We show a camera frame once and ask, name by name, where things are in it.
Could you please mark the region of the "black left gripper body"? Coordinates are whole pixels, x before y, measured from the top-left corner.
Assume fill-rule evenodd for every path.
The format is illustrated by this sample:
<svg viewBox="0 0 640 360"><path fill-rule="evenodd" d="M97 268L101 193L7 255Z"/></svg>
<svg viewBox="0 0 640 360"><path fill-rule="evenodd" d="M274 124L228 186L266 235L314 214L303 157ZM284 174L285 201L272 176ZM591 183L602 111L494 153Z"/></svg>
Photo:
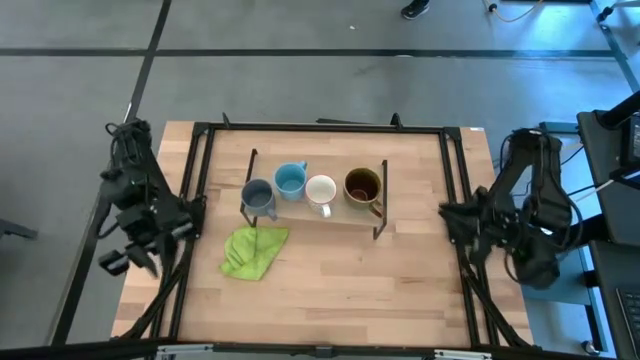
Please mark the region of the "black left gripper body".
<svg viewBox="0 0 640 360"><path fill-rule="evenodd" d="M118 210L117 225L126 234L126 249L149 246L161 234L168 234L171 240L178 241L193 232L190 203L175 206L134 204L118 207Z"/></svg>

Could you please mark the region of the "blue grey floor plate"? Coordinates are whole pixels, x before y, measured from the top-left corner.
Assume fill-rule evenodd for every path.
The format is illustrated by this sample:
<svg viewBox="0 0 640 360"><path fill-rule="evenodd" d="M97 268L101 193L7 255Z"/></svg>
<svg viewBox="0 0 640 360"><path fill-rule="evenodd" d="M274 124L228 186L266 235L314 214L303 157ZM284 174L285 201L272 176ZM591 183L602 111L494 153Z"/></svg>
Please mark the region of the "blue grey floor plate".
<svg viewBox="0 0 640 360"><path fill-rule="evenodd" d="M539 128L547 133L554 134L577 134L578 124L572 122L551 122L544 121L539 123Z"/></svg>

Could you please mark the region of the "light blue mug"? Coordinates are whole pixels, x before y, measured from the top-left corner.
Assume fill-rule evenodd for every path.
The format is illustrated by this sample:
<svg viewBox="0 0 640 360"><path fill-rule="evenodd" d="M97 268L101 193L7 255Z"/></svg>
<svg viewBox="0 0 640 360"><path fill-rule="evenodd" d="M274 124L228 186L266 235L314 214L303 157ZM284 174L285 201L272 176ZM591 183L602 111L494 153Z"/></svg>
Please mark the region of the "light blue mug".
<svg viewBox="0 0 640 360"><path fill-rule="evenodd" d="M307 162L282 164L274 173L273 180L280 196L287 201L298 201L304 196L307 182Z"/></svg>

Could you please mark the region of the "black keyboard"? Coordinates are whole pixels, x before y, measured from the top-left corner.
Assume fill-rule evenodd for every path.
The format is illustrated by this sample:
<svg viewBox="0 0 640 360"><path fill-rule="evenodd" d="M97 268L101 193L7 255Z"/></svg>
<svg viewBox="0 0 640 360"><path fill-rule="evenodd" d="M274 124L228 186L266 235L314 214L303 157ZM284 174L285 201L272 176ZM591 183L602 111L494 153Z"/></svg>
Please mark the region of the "black keyboard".
<svg viewBox="0 0 640 360"><path fill-rule="evenodd" d="M616 294L634 355L640 360L640 288L617 288Z"/></svg>

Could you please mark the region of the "green microfibre cloth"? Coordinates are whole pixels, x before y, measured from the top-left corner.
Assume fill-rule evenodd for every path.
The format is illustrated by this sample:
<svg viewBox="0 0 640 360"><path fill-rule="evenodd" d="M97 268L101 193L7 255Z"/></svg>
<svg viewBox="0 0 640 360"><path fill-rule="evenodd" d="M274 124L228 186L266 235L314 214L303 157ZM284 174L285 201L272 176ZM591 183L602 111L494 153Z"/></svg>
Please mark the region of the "green microfibre cloth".
<svg viewBox="0 0 640 360"><path fill-rule="evenodd" d="M242 227L224 242L221 272L231 278L259 281L284 247L289 230L284 227Z"/></svg>

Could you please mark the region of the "wooden shelf with black frame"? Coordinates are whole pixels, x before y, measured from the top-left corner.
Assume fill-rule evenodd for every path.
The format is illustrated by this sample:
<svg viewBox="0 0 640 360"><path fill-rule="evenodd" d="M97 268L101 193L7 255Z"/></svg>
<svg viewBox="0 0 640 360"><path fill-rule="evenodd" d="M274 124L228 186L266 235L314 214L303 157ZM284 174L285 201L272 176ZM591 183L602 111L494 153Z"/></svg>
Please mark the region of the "wooden shelf with black frame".
<svg viewBox="0 0 640 360"><path fill-rule="evenodd" d="M248 183L250 180L255 179L266 179L261 176L266 176L266 170L270 168L265 167L267 165L271 166L275 160L275 158L267 160L266 157L263 157L262 163L258 163L259 152L257 149L252 149L250 160L249 160L249 168L247 170L246 182ZM335 224L346 224L353 226L364 226L364 227L373 227L373 239L376 240L384 230L387 225L387 170L388 170L388 161L382 160L381 163L375 164L378 165L374 170L375 174L381 176L382 181L382 190L381 190L381 199L382 199L382 217L377 217L375 214L370 213L369 210L359 210L356 209L352 205L347 204L347 200L342 196L341 199L332 200L329 203L330 209L333 211L329 218L322 218L321 215L314 215L314 211L312 210L310 205L306 204L306 200L297 200L297 201L288 201L282 200L279 194L274 195L276 197L275 205L276 205L276 216L277 219L280 220L298 220L298 221L318 221L318 222L327 222L327 223L335 223ZM258 224L259 218L269 219L268 215L257 215L249 211L248 205L241 203L240 205L240 213L246 220L249 226L256 227Z"/></svg>

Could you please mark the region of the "white grey patterned mug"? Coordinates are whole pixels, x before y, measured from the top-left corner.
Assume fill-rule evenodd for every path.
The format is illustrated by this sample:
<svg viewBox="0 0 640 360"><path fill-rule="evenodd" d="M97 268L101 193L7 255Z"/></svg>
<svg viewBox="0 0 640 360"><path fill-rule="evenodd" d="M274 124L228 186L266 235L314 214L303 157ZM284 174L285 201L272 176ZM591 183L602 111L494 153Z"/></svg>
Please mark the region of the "white grey patterned mug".
<svg viewBox="0 0 640 360"><path fill-rule="evenodd" d="M308 179L305 187L307 203L323 218L332 216L331 203L337 194L335 181L327 175L315 175Z"/></svg>

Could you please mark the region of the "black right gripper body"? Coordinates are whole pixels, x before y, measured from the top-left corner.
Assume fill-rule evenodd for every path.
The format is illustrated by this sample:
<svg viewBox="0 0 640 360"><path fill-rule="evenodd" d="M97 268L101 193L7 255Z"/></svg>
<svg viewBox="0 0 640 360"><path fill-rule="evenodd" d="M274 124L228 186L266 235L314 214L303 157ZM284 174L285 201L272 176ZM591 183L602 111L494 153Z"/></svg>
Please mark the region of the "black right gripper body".
<svg viewBox="0 0 640 360"><path fill-rule="evenodd" d="M493 193L479 186L473 199L479 206L478 239L483 244L505 247L515 237L516 208L509 191Z"/></svg>

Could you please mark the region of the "person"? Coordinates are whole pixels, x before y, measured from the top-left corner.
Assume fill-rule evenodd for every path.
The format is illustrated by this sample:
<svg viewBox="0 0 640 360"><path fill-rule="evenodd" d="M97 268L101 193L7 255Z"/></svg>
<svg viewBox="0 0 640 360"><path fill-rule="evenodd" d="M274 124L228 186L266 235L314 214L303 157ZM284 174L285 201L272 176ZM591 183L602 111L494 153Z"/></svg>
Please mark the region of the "person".
<svg viewBox="0 0 640 360"><path fill-rule="evenodd" d="M415 20L425 14L430 8L431 0L412 0L401 9L401 16L406 20Z"/></svg>

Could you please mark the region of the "black table rail frame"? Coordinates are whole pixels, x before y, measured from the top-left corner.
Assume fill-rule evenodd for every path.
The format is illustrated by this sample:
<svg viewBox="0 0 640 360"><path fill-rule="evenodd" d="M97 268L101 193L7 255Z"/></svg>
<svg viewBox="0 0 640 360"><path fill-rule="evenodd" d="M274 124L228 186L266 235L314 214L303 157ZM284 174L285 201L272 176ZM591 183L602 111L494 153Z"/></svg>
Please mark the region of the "black table rail frame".
<svg viewBox="0 0 640 360"><path fill-rule="evenodd" d="M185 163L206 165L207 209L184 292L165 308L163 334L181 341L284 345L467 347L488 337L482 310L466 317L454 245L438 208L461 201L456 156L466 153L484 183L492 179L483 132L471 129L354 124L215 124L192 139L194 124L171 121L158 146L170 186ZM373 227L277 220L289 230L259 281L223 275L225 239L247 224L240 192L252 149L275 160L266 170L306 161L311 174L336 181L357 167L388 161L388 218Z"/></svg>

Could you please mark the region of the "green brown glazed mug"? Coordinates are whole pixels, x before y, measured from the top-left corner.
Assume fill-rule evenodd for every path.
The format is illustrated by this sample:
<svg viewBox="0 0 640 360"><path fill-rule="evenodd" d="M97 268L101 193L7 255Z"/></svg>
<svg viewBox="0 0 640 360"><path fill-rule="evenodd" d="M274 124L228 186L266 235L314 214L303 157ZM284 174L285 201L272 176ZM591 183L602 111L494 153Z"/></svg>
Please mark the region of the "green brown glazed mug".
<svg viewBox="0 0 640 360"><path fill-rule="evenodd" d="M381 179L372 169L354 168L346 174L343 195L351 207L367 210L376 217L382 218L383 204L379 200L381 194Z"/></svg>

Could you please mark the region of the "grey chair leg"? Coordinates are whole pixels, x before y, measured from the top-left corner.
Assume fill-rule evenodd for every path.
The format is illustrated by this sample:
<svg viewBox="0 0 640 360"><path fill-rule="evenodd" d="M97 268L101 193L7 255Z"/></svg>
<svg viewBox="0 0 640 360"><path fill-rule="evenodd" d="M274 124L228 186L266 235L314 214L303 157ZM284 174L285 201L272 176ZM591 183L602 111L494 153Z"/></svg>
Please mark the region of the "grey chair leg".
<svg viewBox="0 0 640 360"><path fill-rule="evenodd" d="M33 240L37 237L38 232L17 223L0 219L0 239L5 235L14 235Z"/></svg>

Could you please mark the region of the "black workstation cart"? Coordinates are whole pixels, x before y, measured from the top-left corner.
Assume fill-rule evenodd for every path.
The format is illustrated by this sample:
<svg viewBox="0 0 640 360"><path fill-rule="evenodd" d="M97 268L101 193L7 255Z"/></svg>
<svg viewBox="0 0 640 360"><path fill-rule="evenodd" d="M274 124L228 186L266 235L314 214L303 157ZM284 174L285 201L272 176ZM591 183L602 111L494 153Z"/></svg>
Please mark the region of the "black workstation cart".
<svg viewBox="0 0 640 360"><path fill-rule="evenodd" d="M601 208L585 221L583 238L617 358L637 360L616 289L640 288L640 90L577 120Z"/></svg>

